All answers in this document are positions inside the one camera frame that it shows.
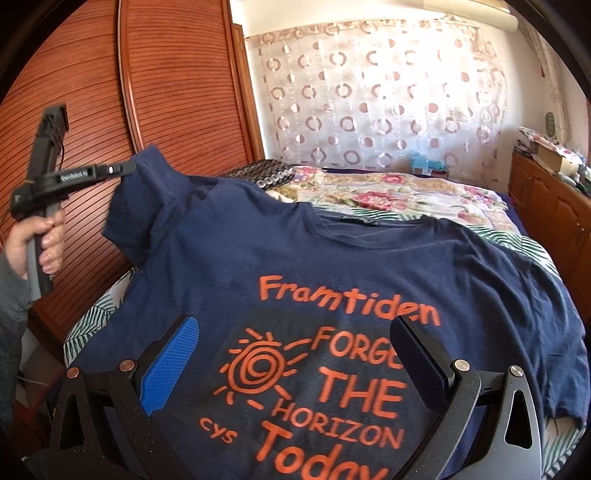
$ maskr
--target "orange sun graphic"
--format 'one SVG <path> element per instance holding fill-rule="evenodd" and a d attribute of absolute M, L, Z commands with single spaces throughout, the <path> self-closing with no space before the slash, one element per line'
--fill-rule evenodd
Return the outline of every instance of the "orange sun graphic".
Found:
<path fill-rule="evenodd" d="M 238 343 L 243 345 L 243 348 L 228 350 L 232 355 L 236 355 L 236 358 L 232 362 L 224 364 L 219 370 L 221 374 L 227 374 L 228 385 L 218 388 L 213 394 L 219 395 L 229 389 L 226 392 L 226 403 L 234 405 L 235 393 L 256 395 L 273 387 L 279 395 L 290 400 L 291 395 L 278 385 L 278 382 L 282 377 L 295 374 L 297 369 L 292 368 L 292 365 L 307 357 L 308 353 L 300 353 L 294 358 L 286 360 L 281 350 L 289 351 L 298 345 L 310 343 L 312 339 L 304 338 L 283 346 L 281 342 L 273 338 L 271 332 L 267 332 L 264 338 L 260 333 L 250 328 L 245 329 L 245 332 L 255 340 L 241 338 Z M 257 364 L 265 364 L 263 370 L 257 369 Z M 247 399 L 246 403 L 257 410 L 265 408 L 251 398 Z"/>

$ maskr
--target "wooden cabinet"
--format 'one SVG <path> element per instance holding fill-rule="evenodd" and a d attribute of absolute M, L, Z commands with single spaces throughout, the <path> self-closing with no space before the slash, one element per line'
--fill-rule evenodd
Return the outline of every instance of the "wooden cabinet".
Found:
<path fill-rule="evenodd" d="M 550 253 L 581 318 L 591 323 L 591 199 L 515 153 L 509 195 L 529 236 Z"/>

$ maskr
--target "t-shirt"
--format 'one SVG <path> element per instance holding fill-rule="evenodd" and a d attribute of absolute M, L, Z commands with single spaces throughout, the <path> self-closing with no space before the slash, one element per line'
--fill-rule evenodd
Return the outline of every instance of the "t-shirt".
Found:
<path fill-rule="evenodd" d="M 195 317 L 197 348 L 152 417 L 197 478 L 392 478 L 436 418 L 390 345 L 399 314 L 452 359 L 521 366 L 540 424 L 585 421 L 582 322 L 528 258 L 448 220 L 343 221 L 184 176 L 155 147 L 135 160 L 105 235 L 140 269 L 74 364 L 113 369 Z"/>

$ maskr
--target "gray sleeve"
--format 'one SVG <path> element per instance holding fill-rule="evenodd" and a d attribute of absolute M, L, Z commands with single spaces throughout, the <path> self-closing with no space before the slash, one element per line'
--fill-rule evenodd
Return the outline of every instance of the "gray sleeve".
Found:
<path fill-rule="evenodd" d="M 0 424 L 5 431 L 12 422 L 21 338 L 30 306 L 28 282 L 12 270 L 4 253 L 0 254 Z"/>

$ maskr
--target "blue grip pad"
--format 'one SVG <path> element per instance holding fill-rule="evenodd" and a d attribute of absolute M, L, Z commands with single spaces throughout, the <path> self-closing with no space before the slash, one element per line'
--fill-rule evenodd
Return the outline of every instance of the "blue grip pad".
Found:
<path fill-rule="evenodd" d="M 199 342 L 199 324 L 187 317 L 141 380 L 140 402 L 148 416 L 164 407 Z"/>

